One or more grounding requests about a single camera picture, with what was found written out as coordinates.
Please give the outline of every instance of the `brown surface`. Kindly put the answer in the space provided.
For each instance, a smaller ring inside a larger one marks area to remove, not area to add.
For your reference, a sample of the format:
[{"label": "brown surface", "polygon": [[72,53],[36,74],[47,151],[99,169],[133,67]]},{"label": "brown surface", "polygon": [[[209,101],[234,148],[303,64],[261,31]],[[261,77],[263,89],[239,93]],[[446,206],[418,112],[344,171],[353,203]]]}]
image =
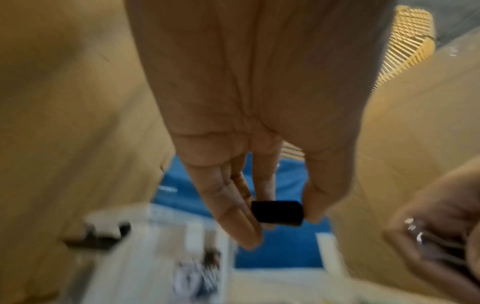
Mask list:
[{"label": "brown surface", "polygon": [[479,154],[479,46],[479,33],[463,37],[374,92],[352,194],[329,214],[354,277],[439,294],[407,273],[380,231],[417,190]]},{"label": "brown surface", "polygon": [[0,303],[54,294],[58,237],[93,209],[153,195],[173,154],[121,0],[0,12]]}]

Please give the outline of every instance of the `blue cloth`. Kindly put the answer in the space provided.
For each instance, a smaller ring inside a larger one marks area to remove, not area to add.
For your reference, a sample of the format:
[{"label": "blue cloth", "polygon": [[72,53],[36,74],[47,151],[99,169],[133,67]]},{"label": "blue cloth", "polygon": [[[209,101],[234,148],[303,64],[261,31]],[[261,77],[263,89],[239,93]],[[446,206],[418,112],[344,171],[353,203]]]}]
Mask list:
[{"label": "blue cloth", "polygon": [[[246,158],[243,175],[255,196],[252,182],[252,156]],[[305,163],[281,159],[276,173],[276,199],[300,201],[308,178]],[[211,217],[180,159],[175,157],[165,172],[152,203],[197,215]],[[304,221],[301,227],[277,226],[264,232],[263,244],[254,251],[240,249],[237,268],[323,268],[316,233],[331,232],[330,222],[324,219],[316,225]]]}]

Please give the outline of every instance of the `skin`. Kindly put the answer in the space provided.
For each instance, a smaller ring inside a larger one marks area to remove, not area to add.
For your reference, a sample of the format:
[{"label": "skin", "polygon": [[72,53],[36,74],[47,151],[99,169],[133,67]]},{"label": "skin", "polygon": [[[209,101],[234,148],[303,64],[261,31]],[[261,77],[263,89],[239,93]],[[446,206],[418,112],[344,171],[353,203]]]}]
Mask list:
[{"label": "skin", "polygon": [[437,235],[467,234],[468,266],[480,279],[480,157],[435,181],[398,211],[383,235],[407,268],[419,278],[464,303],[480,303],[477,284],[435,261],[423,258],[406,233],[404,220],[413,217]]},{"label": "skin", "polygon": [[138,53],[176,151],[241,246],[262,242],[258,200],[275,199],[283,140],[305,151],[310,222],[349,190],[363,108],[393,1],[127,0]]}]

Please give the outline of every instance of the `gray floor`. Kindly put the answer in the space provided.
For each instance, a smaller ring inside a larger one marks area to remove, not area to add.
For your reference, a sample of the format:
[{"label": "gray floor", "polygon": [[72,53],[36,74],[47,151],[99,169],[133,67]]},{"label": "gray floor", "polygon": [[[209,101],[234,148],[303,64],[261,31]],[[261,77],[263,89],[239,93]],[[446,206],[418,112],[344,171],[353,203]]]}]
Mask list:
[{"label": "gray floor", "polygon": [[398,2],[432,13],[437,48],[480,27],[480,0],[398,0]]}]

